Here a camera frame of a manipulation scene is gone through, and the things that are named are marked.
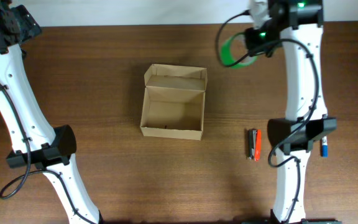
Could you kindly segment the green tape roll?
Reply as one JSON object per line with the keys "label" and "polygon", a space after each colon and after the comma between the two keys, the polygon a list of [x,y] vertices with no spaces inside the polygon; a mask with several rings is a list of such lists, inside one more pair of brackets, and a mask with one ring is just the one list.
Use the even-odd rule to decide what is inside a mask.
{"label": "green tape roll", "polygon": [[233,42],[237,40],[241,43],[243,43],[243,45],[245,45],[246,42],[246,37],[244,33],[237,33],[234,36],[230,37],[229,39],[227,39],[221,47],[221,53],[220,53],[220,57],[222,60],[223,64],[232,64],[234,63],[234,66],[232,66],[232,68],[238,69],[238,68],[244,68],[247,67],[249,65],[252,65],[256,60],[257,60],[257,56],[253,56],[253,57],[246,57],[244,60],[242,60],[239,63],[237,62],[237,59],[234,58],[232,52],[231,52],[231,47]]}

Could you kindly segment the cardboard box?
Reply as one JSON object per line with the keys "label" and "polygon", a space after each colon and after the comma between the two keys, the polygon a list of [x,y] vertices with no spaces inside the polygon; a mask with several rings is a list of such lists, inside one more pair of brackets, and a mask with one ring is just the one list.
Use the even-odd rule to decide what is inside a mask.
{"label": "cardboard box", "polygon": [[144,136],[201,140],[207,69],[153,64],[144,74],[140,130]]}

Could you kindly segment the blue white marker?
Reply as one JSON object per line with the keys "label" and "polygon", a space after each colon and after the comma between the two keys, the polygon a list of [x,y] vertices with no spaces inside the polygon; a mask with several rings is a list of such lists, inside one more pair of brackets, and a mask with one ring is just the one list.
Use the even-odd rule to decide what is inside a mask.
{"label": "blue white marker", "polygon": [[328,157],[328,139],[326,136],[321,139],[321,156]]}

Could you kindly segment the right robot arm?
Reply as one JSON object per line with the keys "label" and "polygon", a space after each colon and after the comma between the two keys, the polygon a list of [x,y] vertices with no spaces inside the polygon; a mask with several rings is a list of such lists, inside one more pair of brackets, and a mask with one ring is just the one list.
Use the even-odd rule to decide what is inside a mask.
{"label": "right robot arm", "polygon": [[307,223],[306,169],[313,144],[337,128],[328,116],[321,84],[321,1],[251,1],[254,26],[245,31],[251,56],[271,57],[281,47],[287,70],[284,118],[267,125],[272,150],[268,164],[277,170],[275,203],[268,223]]}

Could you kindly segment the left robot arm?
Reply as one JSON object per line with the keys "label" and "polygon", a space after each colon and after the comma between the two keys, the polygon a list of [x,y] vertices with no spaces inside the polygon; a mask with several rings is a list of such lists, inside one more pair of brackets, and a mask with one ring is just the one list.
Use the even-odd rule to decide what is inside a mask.
{"label": "left robot arm", "polygon": [[72,128],[54,128],[48,123],[25,73],[26,52],[21,45],[42,30],[25,6],[10,5],[10,1],[0,1],[0,113],[12,142],[6,161],[11,168],[25,167],[25,173],[1,189],[0,199],[13,197],[29,176],[43,174],[70,223],[103,223],[78,172]]}

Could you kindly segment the black orange stapler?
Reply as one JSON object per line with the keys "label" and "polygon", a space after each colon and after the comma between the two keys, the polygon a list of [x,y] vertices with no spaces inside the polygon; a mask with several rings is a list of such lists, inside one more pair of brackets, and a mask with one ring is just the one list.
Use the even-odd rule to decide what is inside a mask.
{"label": "black orange stapler", "polygon": [[249,159],[258,161],[262,148],[262,131],[260,129],[248,130]]}

